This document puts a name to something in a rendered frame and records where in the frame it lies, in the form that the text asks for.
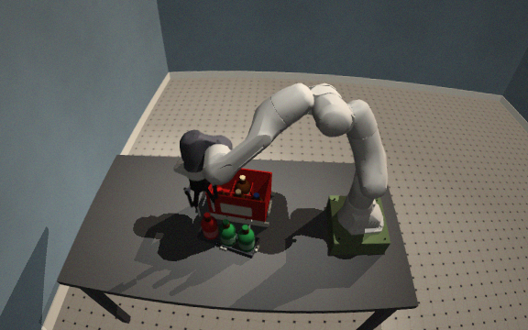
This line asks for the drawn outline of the green bottle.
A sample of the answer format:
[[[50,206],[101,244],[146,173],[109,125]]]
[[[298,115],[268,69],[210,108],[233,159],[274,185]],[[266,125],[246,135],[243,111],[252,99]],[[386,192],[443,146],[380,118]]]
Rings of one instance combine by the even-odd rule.
[[[231,247],[237,242],[236,229],[233,224],[229,224],[227,219],[219,226],[220,239],[223,245]]]
[[[255,235],[248,225],[243,225],[237,233],[239,248],[244,252],[251,251],[255,246]]]

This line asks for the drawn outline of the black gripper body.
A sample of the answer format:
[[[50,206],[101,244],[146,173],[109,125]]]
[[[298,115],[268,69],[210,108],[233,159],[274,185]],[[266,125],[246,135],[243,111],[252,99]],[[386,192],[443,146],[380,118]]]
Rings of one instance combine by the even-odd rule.
[[[203,180],[201,180],[201,181],[191,181],[191,180],[189,180],[189,181],[190,181],[190,186],[191,186],[190,189],[191,189],[192,191],[196,192],[197,188],[200,188],[200,193],[201,193],[201,192],[204,192],[204,186],[206,186],[207,189],[208,189],[208,187],[209,187],[210,184],[211,184],[211,183],[208,182],[208,180],[206,180],[206,179],[203,179]],[[203,187],[201,188],[201,186],[203,186]]]

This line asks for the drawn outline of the red bottle with pink label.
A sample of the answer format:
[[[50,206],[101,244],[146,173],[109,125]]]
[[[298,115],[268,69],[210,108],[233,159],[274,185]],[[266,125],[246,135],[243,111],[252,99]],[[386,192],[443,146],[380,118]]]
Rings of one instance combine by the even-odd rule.
[[[216,219],[211,216],[209,213],[205,213],[203,215],[203,219],[201,221],[201,226],[203,229],[203,235],[207,239],[215,239],[218,237],[218,225]]]

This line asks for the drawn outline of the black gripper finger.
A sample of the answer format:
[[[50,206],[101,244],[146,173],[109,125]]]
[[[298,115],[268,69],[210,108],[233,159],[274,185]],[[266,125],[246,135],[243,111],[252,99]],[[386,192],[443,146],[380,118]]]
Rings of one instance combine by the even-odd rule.
[[[188,196],[187,197],[189,199],[190,206],[191,207],[195,206],[196,211],[198,211],[198,215],[201,216],[201,213],[200,213],[200,210],[199,210],[199,206],[198,206],[200,188],[197,188],[196,192],[194,192],[194,198],[193,198],[193,201],[192,201],[192,197],[190,195],[190,193],[191,193],[190,187],[184,188],[183,190],[184,190],[185,194],[189,196],[189,197]]]
[[[213,208],[213,211],[215,212],[215,199],[218,199],[218,193],[217,193],[217,185],[214,185],[214,184],[212,184],[212,185],[213,185],[213,191],[214,191],[214,195],[213,196],[210,193],[209,189],[207,189],[206,186],[204,186],[203,188],[206,191],[206,193],[208,194],[208,196],[210,197],[211,206]]]

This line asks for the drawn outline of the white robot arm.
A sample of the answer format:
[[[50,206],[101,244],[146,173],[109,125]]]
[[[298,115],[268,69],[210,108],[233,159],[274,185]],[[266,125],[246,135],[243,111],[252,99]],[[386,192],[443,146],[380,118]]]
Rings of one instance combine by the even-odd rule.
[[[366,102],[345,103],[337,89],[327,83],[311,87],[296,83],[273,94],[256,109],[247,137],[235,148],[224,136],[210,136],[199,130],[186,132],[180,140],[181,159],[173,169],[191,181],[205,178],[215,185],[230,182],[281,132],[305,115],[313,116],[325,136],[346,134],[353,152],[356,172],[343,209],[337,213],[338,222],[351,235],[380,233],[383,215],[374,199],[385,194],[388,172],[378,124]]]

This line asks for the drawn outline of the brown bottle with red cap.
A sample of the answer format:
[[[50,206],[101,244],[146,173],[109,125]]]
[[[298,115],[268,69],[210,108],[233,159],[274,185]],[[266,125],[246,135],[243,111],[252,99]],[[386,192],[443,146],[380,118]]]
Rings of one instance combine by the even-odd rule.
[[[217,191],[218,191],[218,194],[227,195],[225,192],[223,192],[223,189],[221,187],[218,187]]]

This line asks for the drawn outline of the red crate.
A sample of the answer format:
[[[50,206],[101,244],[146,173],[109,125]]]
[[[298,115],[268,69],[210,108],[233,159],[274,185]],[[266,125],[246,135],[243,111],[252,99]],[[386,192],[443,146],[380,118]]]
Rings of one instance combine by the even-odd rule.
[[[250,183],[250,193],[249,195],[245,194],[247,199],[233,196],[241,175],[244,175]],[[215,199],[214,212],[210,197],[205,193],[210,213],[266,222],[271,197],[271,184],[262,170],[240,169],[231,181],[217,185],[218,187],[221,187],[228,196],[218,194],[219,198]],[[263,201],[251,200],[254,193],[259,193],[259,197]]]

